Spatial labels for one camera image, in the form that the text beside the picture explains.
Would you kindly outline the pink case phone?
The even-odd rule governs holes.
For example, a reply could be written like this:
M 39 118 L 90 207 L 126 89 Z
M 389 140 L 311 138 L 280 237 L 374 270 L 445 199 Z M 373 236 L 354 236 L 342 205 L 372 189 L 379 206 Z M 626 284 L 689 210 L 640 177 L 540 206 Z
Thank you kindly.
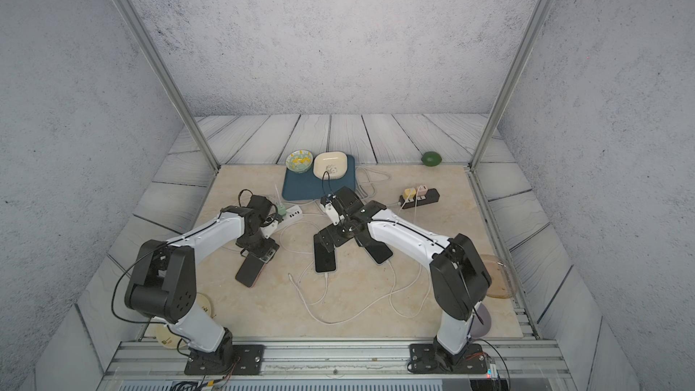
M 242 250 L 241 255 L 244 261 L 235 275 L 235 280 L 247 288 L 252 288 L 266 266 L 268 258 L 267 255 L 259 255 L 248 250 Z

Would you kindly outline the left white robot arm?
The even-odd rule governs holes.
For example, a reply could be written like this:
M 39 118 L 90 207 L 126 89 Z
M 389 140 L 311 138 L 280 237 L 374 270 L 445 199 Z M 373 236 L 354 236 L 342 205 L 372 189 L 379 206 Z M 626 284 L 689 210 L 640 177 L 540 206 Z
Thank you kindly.
M 268 198 L 252 195 L 247 206 L 227 206 L 218 216 L 180 237 L 150 240 L 139 249 L 124 295 L 125 306 L 161 319 L 188 344 L 185 374 L 226 375 L 248 353 L 233 334 L 197 304 L 197 264 L 234 242 L 244 254 L 235 280 L 253 287 L 279 246 L 271 234 L 282 220 Z

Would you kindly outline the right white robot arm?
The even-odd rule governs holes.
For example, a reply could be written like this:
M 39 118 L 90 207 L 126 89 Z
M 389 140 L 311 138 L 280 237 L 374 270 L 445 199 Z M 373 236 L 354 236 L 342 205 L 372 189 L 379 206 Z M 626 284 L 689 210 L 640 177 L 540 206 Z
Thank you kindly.
M 484 360 L 476 365 L 484 352 L 472 342 L 472 326 L 484 322 L 478 309 L 492 277 L 469 237 L 437 235 L 405 221 L 380 202 L 363 203 L 349 188 L 322 197 L 320 209 L 330 224 L 313 237 L 316 273 L 335 271 L 335 250 L 350 240 L 377 264 L 387 262 L 396 249 L 427 269 L 442 318 L 433 343 L 413 347 L 409 371 L 483 373 L 487 369 Z

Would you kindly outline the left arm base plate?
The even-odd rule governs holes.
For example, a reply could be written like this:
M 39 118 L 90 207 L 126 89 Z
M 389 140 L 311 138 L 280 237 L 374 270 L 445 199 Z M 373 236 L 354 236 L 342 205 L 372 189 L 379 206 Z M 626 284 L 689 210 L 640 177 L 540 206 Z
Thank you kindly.
M 215 352 L 190 349 L 186 376 L 257 376 L 261 372 L 264 345 L 222 346 Z

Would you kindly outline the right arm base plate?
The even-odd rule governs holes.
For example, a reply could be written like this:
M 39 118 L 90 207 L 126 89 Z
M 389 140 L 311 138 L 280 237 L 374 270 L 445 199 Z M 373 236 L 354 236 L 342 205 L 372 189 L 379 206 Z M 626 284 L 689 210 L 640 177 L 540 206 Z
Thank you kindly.
M 411 344 L 409 351 L 407 370 L 413 374 L 490 374 L 487 354 L 479 344 L 469 344 L 455 355 L 434 343 Z

